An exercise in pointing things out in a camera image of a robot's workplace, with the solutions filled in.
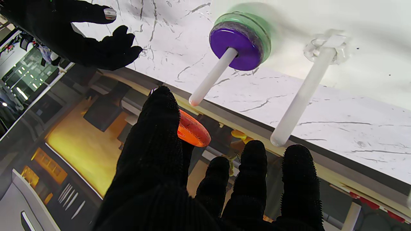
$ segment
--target ceiling light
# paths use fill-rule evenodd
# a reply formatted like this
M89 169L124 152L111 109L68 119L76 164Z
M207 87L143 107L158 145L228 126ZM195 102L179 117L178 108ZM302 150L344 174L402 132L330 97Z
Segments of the ceiling light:
M25 211L21 212L21 215L23 216L26 224L28 225L28 227L30 228L30 231L35 231L33 224L31 223L31 221L28 219L27 214Z
M28 100L27 95L25 95L24 92L22 92L19 87L16 87L16 89L26 100Z

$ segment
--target marble countertop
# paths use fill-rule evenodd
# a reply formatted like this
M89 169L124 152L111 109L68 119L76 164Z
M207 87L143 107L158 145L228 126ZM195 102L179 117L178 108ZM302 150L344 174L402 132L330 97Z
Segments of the marble countertop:
M87 1L113 7L117 20L75 23L85 36L102 39L127 25L146 49L130 69L193 92L217 62L210 0ZM229 68L206 99L276 127L301 84L271 69ZM321 85L292 134L411 184L411 111Z

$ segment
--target orange disc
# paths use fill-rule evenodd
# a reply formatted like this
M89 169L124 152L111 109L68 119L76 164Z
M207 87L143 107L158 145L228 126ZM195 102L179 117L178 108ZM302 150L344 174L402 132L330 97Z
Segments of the orange disc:
M180 139L197 147L206 147L210 144L210 134L200 122L182 110L180 110L180 115L177 131Z

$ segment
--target gloved hand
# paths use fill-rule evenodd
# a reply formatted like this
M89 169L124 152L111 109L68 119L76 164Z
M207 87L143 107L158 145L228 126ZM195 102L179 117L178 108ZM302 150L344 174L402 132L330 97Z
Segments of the gloved hand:
M59 56L84 66L115 70L132 63L143 50L132 47L134 35L127 34L124 25L100 42L73 30L71 22L112 23L116 13L108 6L79 0L0 0L0 8L15 26Z
M194 147L178 138L179 120L173 94L160 86L127 137L94 230L323 230L319 180L303 146L291 146L284 155L282 216L273 223L263 221L267 157L260 141L245 146L223 213L230 166L224 157L210 162L196 197L189 197Z

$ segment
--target purple disc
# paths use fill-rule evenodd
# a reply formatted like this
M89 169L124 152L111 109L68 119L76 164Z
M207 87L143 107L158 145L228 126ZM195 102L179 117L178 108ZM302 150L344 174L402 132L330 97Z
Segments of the purple disc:
M238 56L234 58L229 66L239 71L254 70L261 64L263 57L263 51L258 46L261 41L259 39L256 41L255 36L249 38L245 34L250 34L250 31L245 33L242 30L241 33L231 26L224 28L224 26L218 25L210 33L210 46L218 58L221 58L229 47L238 52Z

